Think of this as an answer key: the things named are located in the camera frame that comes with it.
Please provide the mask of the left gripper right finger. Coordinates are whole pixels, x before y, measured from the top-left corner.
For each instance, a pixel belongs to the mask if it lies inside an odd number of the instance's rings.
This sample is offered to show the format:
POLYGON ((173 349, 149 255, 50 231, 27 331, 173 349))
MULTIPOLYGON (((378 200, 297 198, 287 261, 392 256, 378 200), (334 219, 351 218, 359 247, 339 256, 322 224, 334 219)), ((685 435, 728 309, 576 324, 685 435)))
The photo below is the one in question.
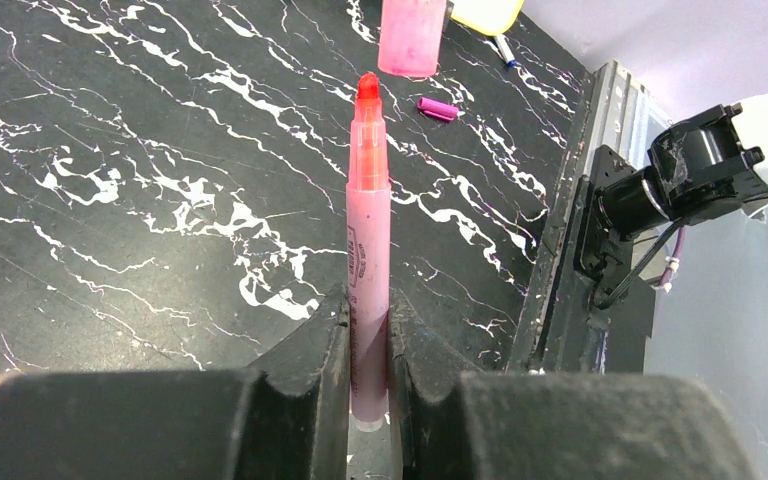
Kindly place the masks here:
POLYGON ((701 384, 639 374, 477 368, 391 295, 392 464, 399 479, 753 479, 701 384))

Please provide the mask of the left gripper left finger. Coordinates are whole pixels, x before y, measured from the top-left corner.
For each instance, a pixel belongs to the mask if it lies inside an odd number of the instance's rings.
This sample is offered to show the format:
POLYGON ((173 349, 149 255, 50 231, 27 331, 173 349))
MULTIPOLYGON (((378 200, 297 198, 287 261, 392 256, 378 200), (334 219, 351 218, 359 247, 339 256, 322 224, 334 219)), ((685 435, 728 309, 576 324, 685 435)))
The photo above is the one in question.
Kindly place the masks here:
POLYGON ((0 479, 342 479, 348 404, 348 304, 335 285, 241 368, 7 380, 0 479))

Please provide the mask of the light pink pen cap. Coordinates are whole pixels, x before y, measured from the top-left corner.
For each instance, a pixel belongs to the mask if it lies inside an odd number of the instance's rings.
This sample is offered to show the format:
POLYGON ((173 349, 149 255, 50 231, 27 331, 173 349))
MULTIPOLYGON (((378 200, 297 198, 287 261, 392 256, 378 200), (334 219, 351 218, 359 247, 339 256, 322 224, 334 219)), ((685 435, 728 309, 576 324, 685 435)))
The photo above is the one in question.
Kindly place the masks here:
POLYGON ((446 9, 444 0, 384 0, 378 69, 410 78, 433 76, 438 67, 446 9))

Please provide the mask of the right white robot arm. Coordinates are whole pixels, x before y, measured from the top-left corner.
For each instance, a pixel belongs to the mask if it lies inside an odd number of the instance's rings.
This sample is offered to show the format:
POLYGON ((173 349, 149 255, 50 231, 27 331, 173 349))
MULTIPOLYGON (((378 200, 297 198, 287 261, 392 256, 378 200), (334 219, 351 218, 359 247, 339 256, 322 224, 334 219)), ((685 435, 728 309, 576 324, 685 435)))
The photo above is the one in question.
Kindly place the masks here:
POLYGON ((584 176, 577 213, 577 270, 607 309, 679 229, 768 199, 768 93, 716 105, 660 133, 635 170, 608 146, 584 176))

